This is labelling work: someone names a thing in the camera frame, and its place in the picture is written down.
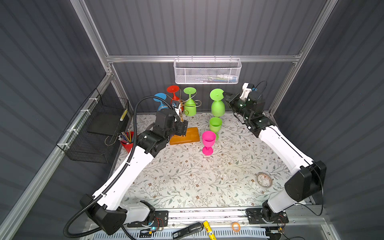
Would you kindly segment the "blue wine glass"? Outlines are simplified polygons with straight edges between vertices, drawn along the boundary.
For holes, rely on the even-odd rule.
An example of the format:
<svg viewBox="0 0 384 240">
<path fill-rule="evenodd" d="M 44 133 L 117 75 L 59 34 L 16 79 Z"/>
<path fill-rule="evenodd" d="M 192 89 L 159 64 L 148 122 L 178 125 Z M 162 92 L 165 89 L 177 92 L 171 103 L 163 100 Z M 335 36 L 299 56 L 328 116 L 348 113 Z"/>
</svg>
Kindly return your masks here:
<svg viewBox="0 0 384 240">
<path fill-rule="evenodd" d="M 166 94 L 157 93 L 157 94 L 155 94 L 155 97 L 156 98 L 154 99 L 154 101 L 160 103 L 160 105 L 158 107 L 158 111 L 160 111 L 162 109 L 168 109 L 169 108 L 169 106 L 165 103 L 165 100 L 167 99 Z"/>
</svg>

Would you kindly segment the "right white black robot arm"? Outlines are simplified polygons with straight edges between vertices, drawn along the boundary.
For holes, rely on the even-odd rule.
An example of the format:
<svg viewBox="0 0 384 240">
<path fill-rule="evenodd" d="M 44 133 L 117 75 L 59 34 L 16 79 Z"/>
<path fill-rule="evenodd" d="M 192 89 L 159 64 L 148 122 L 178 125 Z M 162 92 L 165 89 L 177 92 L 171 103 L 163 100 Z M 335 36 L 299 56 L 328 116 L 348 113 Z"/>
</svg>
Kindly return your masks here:
<svg viewBox="0 0 384 240">
<path fill-rule="evenodd" d="M 268 224 L 286 223 L 286 209 L 324 191 L 327 167 L 322 161 L 315 162 L 300 151 L 281 133 L 273 121 L 263 114 L 264 101 L 260 93 L 251 91 L 246 98 L 241 98 L 240 94 L 224 92 L 223 96 L 234 116 L 266 143 L 292 174 L 284 189 L 265 201 L 259 213 L 262 220 Z"/>
</svg>

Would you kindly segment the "pink wine glass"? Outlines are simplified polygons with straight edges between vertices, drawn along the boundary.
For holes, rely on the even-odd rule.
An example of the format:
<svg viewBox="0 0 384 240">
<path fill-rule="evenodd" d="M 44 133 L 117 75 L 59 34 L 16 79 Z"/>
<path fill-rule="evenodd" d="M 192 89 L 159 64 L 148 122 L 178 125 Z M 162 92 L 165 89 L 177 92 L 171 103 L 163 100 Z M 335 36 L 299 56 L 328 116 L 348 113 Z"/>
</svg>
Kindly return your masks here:
<svg viewBox="0 0 384 240">
<path fill-rule="evenodd" d="M 202 152 L 205 156 L 210 156 L 213 154 L 213 145 L 216 142 L 216 134 L 212 131 L 206 131 L 202 135 L 203 149 Z"/>
</svg>

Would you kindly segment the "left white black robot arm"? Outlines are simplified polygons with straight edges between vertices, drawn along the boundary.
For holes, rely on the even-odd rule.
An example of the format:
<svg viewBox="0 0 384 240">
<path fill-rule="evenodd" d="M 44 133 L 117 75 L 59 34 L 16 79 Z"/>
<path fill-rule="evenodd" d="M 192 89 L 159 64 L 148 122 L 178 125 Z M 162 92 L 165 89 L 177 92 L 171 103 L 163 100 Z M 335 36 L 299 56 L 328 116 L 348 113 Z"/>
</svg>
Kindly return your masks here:
<svg viewBox="0 0 384 240">
<path fill-rule="evenodd" d="M 123 225 L 131 223 L 150 224 L 155 218 L 155 208 L 145 201 L 122 204 L 129 187 L 142 170 L 164 149 L 173 136 L 185 136 L 187 120 L 178 120 L 174 110 L 162 109 L 156 113 L 155 122 L 137 136 L 137 144 L 116 172 L 93 195 L 81 199 L 82 207 L 96 203 L 86 210 L 99 230 L 112 235 Z"/>
</svg>

